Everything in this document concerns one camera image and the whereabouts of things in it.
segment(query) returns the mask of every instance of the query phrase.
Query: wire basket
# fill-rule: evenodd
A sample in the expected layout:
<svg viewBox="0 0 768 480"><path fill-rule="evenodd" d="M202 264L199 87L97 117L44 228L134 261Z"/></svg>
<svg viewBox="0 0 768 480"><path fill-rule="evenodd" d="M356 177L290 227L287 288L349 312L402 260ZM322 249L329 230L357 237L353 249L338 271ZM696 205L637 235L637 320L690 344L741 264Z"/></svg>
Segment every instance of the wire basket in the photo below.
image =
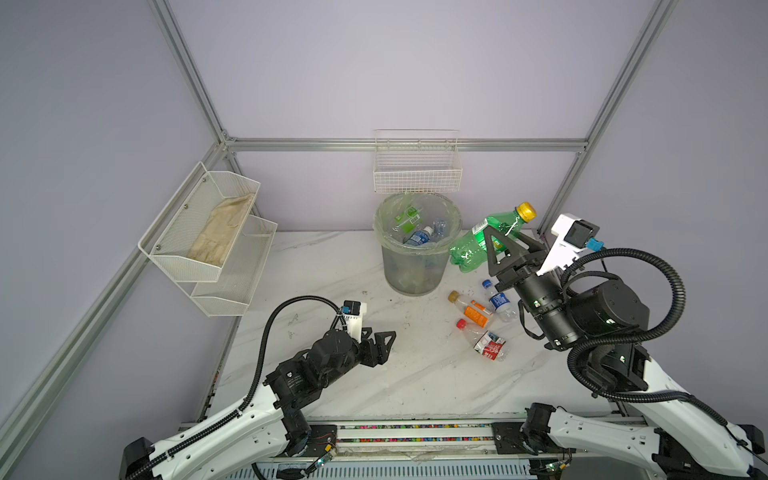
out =
<svg viewBox="0 0 768 480"><path fill-rule="evenodd" d="M216 283L198 283L190 298L208 316L242 316L248 310L270 252L277 223L248 215Z"/></svg>
<svg viewBox="0 0 768 480"><path fill-rule="evenodd" d="M246 218L243 217L243 221L233 232L235 241L225 253L222 266L187 258L190 248L205 228L211 211L224 199L253 194L250 204L247 209L244 209L250 211L259 191L260 184L255 180L228 171L208 171L202 164L199 167L204 170L203 176L159 239L154 245L147 246L150 251L144 250L145 239L143 237L139 242L139 248L150 260L177 283L216 282L219 280L224 267L228 264Z"/></svg>
<svg viewBox="0 0 768 480"><path fill-rule="evenodd" d="M457 130L377 130L373 190L456 192L462 182Z"/></svg>

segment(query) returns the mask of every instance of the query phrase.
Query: orange label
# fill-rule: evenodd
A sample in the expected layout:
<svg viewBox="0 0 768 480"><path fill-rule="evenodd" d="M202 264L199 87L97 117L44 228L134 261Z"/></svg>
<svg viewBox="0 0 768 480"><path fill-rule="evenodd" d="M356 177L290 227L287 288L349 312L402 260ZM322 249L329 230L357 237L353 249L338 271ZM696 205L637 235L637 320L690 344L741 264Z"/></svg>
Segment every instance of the orange label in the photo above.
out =
<svg viewBox="0 0 768 480"><path fill-rule="evenodd" d="M467 316L468 319L477 323L480 326L485 326L485 324L488 323L488 317L483 315L479 311L475 310L474 308L472 308L472 306L467 306L467 308L464 309L464 314Z"/></svg>
<svg viewBox="0 0 768 480"><path fill-rule="evenodd" d="M491 313L492 313L491 310L488 310L483 305L480 305L479 303L475 302L474 300L471 300L471 301L472 301L472 305L474 305L475 308L480 311L480 313L483 313L486 316L491 316Z"/></svg>

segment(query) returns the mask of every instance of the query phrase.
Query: clear trash bin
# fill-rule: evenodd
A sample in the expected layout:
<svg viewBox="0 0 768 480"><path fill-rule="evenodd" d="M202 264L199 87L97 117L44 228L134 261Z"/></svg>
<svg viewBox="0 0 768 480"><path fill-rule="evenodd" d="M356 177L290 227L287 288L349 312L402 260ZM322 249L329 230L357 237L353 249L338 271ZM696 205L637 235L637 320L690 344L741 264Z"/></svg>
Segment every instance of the clear trash bin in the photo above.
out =
<svg viewBox="0 0 768 480"><path fill-rule="evenodd" d="M441 237L435 232L418 247L405 245L411 234L445 221ZM382 245L384 277L395 291L409 296L426 295L440 284L448 250L462 228L462 214L439 194L404 193L387 197L373 218L373 229Z"/></svg>

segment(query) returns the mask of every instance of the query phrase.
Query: white marble table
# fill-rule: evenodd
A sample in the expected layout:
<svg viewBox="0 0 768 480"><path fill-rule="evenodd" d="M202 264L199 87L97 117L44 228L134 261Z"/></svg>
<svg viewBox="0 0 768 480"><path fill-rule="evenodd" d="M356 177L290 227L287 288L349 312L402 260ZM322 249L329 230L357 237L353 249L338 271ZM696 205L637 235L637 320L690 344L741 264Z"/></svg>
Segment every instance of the white marble table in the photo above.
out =
<svg viewBox="0 0 768 480"><path fill-rule="evenodd" d="M476 353L455 327L461 313L447 300L458 290L484 300L486 267L460 273L448 265L442 283L426 296L407 297L384 279L381 247L371 231L279 232L256 296L242 318L221 373L209 415L247 392L266 319L284 300L302 294L368 303L363 325L395 330L397 339L383 366L357 366L303 409L309 420L517 418L532 402L572 412L605 414L611 407L593 399L568 373L566 354L544 349L519 322L490 325L506 337L510 354L494 362ZM513 304L514 290L507 295ZM328 329L332 310L318 302L288 306L276 318L267 345L263 377ZM535 322L529 321L539 332Z"/></svg>

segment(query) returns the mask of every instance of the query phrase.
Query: water bottle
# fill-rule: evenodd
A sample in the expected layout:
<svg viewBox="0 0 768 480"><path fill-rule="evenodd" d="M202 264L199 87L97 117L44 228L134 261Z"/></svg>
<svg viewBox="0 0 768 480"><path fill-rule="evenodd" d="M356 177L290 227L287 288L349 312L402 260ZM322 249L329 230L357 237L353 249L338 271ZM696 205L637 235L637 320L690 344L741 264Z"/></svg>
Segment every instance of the water bottle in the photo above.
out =
<svg viewBox="0 0 768 480"><path fill-rule="evenodd" d="M464 313L468 319L480 326L485 326L493 315L491 310L456 290L448 295L448 301L456 305L459 312Z"/></svg>
<svg viewBox="0 0 768 480"><path fill-rule="evenodd" d="M502 235L516 238L522 226L535 218L536 210L528 202L518 205L512 212L488 215L451 246L451 263L458 265L463 273L473 271L488 259L483 229L490 225ZM504 246L496 240L493 244L497 252L504 250Z"/></svg>
<svg viewBox="0 0 768 480"><path fill-rule="evenodd" d="M408 239L406 245L410 245L411 247L418 247L419 245L423 245L424 243L429 242L429 236L434 232L435 231L432 229L432 227L424 227L421 230L417 230L413 233L413 235L411 235L411 238Z"/></svg>
<svg viewBox="0 0 768 480"><path fill-rule="evenodd" d="M464 338L480 355L497 362L507 358L507 341L495 333L482 329L464 319L456 322L456 328L464 332Z"/></svg>
<svg viewBox="0 0 768 480"><path fill-rule="evenodd" d="M515 307L509 302L509 299L504 293L496 290L496 287L493 286L491 280L485 280L482 285L485 288L485 292L490 295L489 301L493 305L493 308L496 309L495 315L498 318L502 319L503 322L511 322L518 318L518 313L515 310Z"/></svg>
<svg viewBox="0 0 768 480"><path fill-rule="evenodd" d="M432 241L439 242L445 236L448 222L444 218L435 218L435 221L432 222L432 228L435 229L435 236L432 238Z"/></svg>

